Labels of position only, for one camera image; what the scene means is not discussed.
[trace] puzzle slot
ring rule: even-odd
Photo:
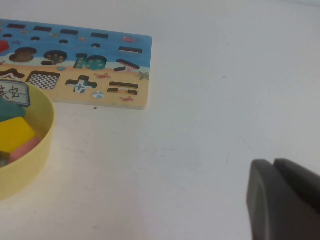
[[[121,66],[121,67],[116,67],[115,69],[113,69],[115,72],[121,72],[121,71],[125,71],[126,67],[125,66]]]
[[[95,89],[98,86],[96,82],[89,81],[88,76],[79,76],[78,80],[67,80],[65,85],[72,86],[73,92],[77,94],[83,94],[86,89]]]
[[[62,29],[60,31],[61,34],[71,34],[71,35],[78,35],[79,31],[76,30],[69,30],[69,29]]]
[[[25,75],[22,73],[19,73],[15,68],[11,68],[7,71],[0,71],[0,78],[20,80],[20,79],[23,79],[24,77]]]
[[[68,40],[64,40],[64,39],[59,41],[59,43],[61,44],[67,44],[68,42],[69,42]]]
[[[26,80],[40,89],[52,90],[56,87],[60,74],[56,72],[32,71]]]
[[[127,94],[127,95],[138,95],[138,92],[136,90],[127,90],[127,89],[118,89],[118,88],[108,88],[108,93],[115,93],[115,94]]]
[[[108,39],[109,38],[109,35],[108,34],[103,34],[103,33],[91,33],[91,37],[94,37],[94,38],[101,38],[101,39]]]
[[[138,89],[139,88],[138,84],[125,83],[125,82],[116,82],[116,81],[110,82],[109,86],[112,86],[112,87],[127,87],[127,88],[132,88],[132,89]]]
[[[32,38],[30,38],[32,41],[39,41],[40,40],[40,37],[38,36],[34,36]]]
[[[53,50],[47,51],[44,54],[44,58],[49,61],[42,61],[41,65],[57,65],[63,63],[67,59],[68,55],[64,51]]]
[[[142,53],[142,49],[140,49],[140,48],[126,47],[126,46],[120,46],[119,51],[129,52],[129,53],[137,53],[137,54]]]
[[[82,69],[86,67],[87,69],[97,71],[102,70],[106,67],[107,59],[104,56],[94,55],[87,57],[87,54],[79,53],[76,55],[77,60],[75,62],[75,69]]]
[[[22,25],[22,24],[13,24],[10,23],[8,26],[6,26],[7,28],[11,28],[11,29],[25,29],[26,25]]]
[[[28,63],[34,59],[34,54],[36,53],[37,50],[32,47],[21,47],[18,48],[9,59],[14,63]]]
[[[41,32],[51,32],[52,27],[45,27],[45,26],[35,26],[34,31],[41,31]]]
[[[94,43],[91,45],[93,48],[100,48],[101,45],[99,43]]]
[[[132,62],[129,62],[129,61],[126,61],[126,60],[123,60],[121,58],[117,59],[116,60],[118,63],[122,64],[122,65],[125,65],[127,67],[130,67],[130,68],[133,68],[135,70],[139,69],[140,67]]]

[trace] red puzzle piece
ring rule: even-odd
[[[9,48],[9,43],[7,41],[0,40],[0,53]]]

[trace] pink puzzle piece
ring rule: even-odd
[[[34,137],[30,141],[17,148],[14,152],[11,153],[8,164],[11,164],[14,161],[22,158],[24,155],[34,149],[40,142],[41,140],[39,138]]]

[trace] beach ball illustration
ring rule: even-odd
[[[105,96],[105,94],[102,91],[95,91],[92,93],[92,97],[95,99],[102,99]]]

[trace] crab illustration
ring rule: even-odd
[[[131,96],[128,96],[128,97],[120,97],[120,99],[122,100],[122,102],[133,102],[134,99],[131,97]]]
[[[94,74],[94,75],[96,75],[96,78],[97,79],[110,79],[111,78],[111,76],[109,76],[109,74],[106,72],[105,74]]]

